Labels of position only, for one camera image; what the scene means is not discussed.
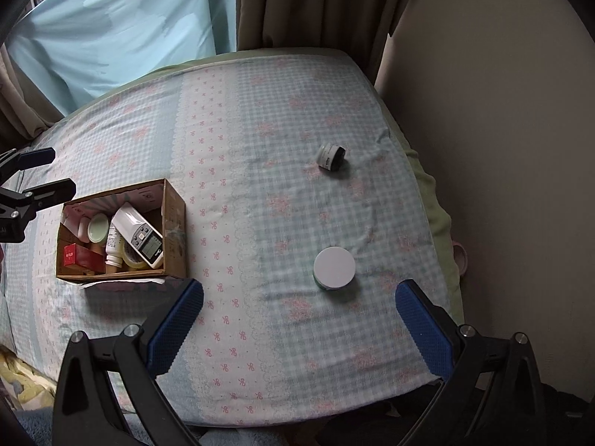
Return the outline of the brown curtain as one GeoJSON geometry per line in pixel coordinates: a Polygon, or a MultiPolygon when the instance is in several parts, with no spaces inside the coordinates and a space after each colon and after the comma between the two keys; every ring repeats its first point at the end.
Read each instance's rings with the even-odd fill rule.
{"type": "Polygon", "coordinates": [[[236,0],[237,48],[329,48],[375,81],[406,0],[236,0]]]}
{"type": "Polygon", "coordinates": [[[64,115],[33,84],[1,45],[1,130],[31,141],[64,115]]]}

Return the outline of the white pill bottle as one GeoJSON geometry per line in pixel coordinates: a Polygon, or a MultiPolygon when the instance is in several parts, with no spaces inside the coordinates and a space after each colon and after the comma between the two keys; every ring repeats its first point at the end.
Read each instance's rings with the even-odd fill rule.
{"type": "Polygon", "coordinates": [[[120,269],[123,265],[124,240],[113,223],[110,224],[106,238],[106,265],[120,269]]]}

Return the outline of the white remote control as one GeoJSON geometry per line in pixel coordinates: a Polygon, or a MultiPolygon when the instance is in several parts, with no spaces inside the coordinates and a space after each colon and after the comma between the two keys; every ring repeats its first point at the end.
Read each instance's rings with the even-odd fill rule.
{"type": "Polygon", "coordinates": [[[116,230],[152,269],[163,264],[163,236],[132,206],[124,203],[112,222],[116,230]]]}

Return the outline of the checkered floral bed sheet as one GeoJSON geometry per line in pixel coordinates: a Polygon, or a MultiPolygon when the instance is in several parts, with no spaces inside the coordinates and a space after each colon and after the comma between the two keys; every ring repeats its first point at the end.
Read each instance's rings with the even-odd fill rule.
{"type": "Polygon", "coordinates": [[[144,78],[39,136],[78,196],[168,180],[186,205],[201,314],[158,383],[180,417],[261,426],[353,410],[432,380],[394,306],[414,279],[460,314],[451,220],[373,86],[335,54],[238,54],[144,78]],[[340,170],[316,163],[326,143],[340,170]],[[313,261],[348,250],[356,275],[321,288],[313,261]]]}

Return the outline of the grey black cosmetic jar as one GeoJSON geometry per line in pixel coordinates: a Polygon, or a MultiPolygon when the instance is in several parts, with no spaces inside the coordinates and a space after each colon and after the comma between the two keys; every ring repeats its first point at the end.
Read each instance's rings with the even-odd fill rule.
{"type": "Polygon", "coordinates": [[[343,146],[326,143],[319,148],[316,163],[326,171],[337,172],[343,165],[345,155],[346,149],[343,146]]]}

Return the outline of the green lidded white jar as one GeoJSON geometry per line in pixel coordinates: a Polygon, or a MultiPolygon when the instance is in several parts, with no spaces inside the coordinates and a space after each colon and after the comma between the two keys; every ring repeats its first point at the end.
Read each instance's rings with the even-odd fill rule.
{"type": "Polygon", "coordinates": [[[95,245],[103,245],[108,237],[110,220],[105,213],[95,214],[88,223],[87,233],[89,241],[95,245]]]}

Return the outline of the white earbuds case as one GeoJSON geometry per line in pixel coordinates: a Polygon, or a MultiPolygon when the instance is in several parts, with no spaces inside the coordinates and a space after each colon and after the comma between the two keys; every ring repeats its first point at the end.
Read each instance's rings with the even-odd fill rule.
{"type": "Polygon", "coordinates": [[[79,226],[77,229],[77,238],[83,243],[89,243],[89,224],[90,224],[89,217],[82,216],[79,221],[79,226]]]}

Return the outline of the green white round container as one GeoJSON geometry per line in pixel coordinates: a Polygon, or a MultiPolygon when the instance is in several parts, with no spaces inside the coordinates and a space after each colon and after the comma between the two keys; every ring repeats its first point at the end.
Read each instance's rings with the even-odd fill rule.
{"type": "Polygon", "coordinates": [[[313,261],[313,278],[325,290],[343,289],[353,281],[355,275],[355,259],[344,248],[327,247],[313,261]]]}

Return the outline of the red small carton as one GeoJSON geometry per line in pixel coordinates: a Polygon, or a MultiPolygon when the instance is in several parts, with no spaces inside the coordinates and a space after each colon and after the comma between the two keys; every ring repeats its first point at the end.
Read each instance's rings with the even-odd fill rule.
{"type": "Polygon", "coordinates": [[[82,275],[104,274],[106,270],[105,259],[101,254],[78,244],[69,244],[64,247],[62,265],[68,271],[82,275]]]}

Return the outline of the brown curtain left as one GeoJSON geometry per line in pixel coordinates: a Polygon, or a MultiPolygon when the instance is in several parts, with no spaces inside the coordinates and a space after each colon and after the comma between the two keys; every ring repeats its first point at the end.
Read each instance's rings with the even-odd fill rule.
{"type": "Polygon", "coordinates": [[[1,45],[1,130],[31,141],[64,115],[33,84],[1,45]]]}

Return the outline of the light blue sheer curtain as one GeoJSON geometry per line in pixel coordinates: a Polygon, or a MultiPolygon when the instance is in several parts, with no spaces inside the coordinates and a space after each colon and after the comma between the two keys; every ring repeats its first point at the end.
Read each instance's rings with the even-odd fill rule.
{"type": "Polygon", "coordinates": [[[10,58],[63,115],[235,48],[236,0],[44,0],[7,38],[10,58]]]}

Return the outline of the brown curtain right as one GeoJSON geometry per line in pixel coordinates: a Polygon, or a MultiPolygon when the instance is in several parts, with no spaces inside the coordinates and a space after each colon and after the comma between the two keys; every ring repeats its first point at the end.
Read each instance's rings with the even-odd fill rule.
{"type": "Polygon", "coordinates": [[[236,0],[237,48],[329,48],[375,81],[406,0],[236,0]]]}

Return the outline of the brown cardboard box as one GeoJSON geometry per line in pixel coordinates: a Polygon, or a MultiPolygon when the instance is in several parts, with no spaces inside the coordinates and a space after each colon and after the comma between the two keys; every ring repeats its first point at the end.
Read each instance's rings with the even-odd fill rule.
{"type": "Polygon", "coordinates": [[[75,283],[138,281],[166,276],[184,278],[187,276],[186,244],[186,205],[167,180],[146,181],[103,191],[64,204],[58,229],[57,277],[75,283]],[[62,265],[62,254],[69,244],[78,244],[101,254],[106,264],[106,242],[103,245],[81,242],[77,238],[79,221],[82,216],[91,219],[97,213],[105,213],[111,224],[114,214],[124,203],[134,206],[163,236],[163,264],[157,269],[148,266],[145,270],[129,270],[123,261],[120,269],[106,265],[105,273],[97,275],[68,271],[62,265]]]}

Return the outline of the yellow packing tape roll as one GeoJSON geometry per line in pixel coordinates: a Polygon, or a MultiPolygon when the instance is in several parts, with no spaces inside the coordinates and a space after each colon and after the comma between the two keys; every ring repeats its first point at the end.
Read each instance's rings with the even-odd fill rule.
{"type": "Polygon", "coordinates": [[[127,242],[123,244],[122,259],[129,270],[145,270],[148,268],[146,261],[127,242]]]}

